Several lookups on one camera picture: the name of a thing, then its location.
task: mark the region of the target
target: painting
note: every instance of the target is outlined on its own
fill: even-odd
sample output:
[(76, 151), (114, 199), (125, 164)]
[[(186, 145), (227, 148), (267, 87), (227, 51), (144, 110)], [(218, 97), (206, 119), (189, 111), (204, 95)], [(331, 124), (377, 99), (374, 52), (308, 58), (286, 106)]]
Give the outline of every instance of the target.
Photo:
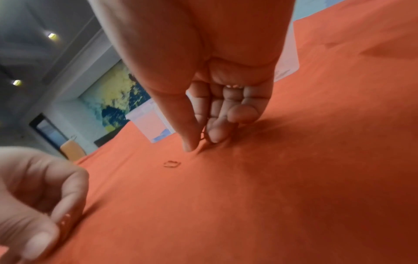
[(125, 115), (150, 98), (123, 61), (79, 97), (109, 132), (124, 126), (128, 122)]

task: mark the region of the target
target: hand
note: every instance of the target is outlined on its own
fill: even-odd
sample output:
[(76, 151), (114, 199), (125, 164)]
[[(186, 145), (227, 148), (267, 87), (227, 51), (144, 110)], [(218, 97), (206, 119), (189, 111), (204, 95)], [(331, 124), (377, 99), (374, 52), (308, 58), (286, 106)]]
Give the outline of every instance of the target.
[(0, 148), (1, 264), (35, 260), (66, 238), (80, 218), (86, 170), (37, 150)]
[(197, 148), (204, 127), (210, 141), (220, 142), (265, 110), (294, 0), (90, 3), (185, 150)]

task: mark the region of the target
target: white wall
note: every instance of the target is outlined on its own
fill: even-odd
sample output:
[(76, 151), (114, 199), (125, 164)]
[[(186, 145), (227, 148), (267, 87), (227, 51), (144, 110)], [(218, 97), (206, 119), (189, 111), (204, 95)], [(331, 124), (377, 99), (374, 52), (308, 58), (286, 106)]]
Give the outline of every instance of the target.
[(31, 147), (61, 157), (61, 154), (56, 149), (29, 126), (25, 128), (20, 126), (1, 128), (0, 146)]
[(44, 115), (66, 137), (77, 142), (87, 154), (97, 150), (94, 142), (108, 132), (94, 114), (78, 99), (48, 106)]

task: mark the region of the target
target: palm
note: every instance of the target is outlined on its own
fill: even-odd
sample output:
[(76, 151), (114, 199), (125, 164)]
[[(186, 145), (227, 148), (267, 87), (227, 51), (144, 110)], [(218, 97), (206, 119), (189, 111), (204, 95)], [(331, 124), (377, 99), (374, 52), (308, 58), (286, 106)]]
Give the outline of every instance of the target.
[(264, 111), (294, 0), (90, 1), (125, 63), (191, 149), (204, 126), (219, 142)]

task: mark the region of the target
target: orange cloth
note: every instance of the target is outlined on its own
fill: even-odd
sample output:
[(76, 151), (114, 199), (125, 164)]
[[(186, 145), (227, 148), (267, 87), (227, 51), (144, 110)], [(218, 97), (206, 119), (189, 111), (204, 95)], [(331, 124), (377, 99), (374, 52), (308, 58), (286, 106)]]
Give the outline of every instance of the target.
[(297, 21), (300, 70), (230, 142), (186, 154), (128, 124), (80, 162), (86, 218), (45, 262), (418, 263), (417, 11), (347, 0)]

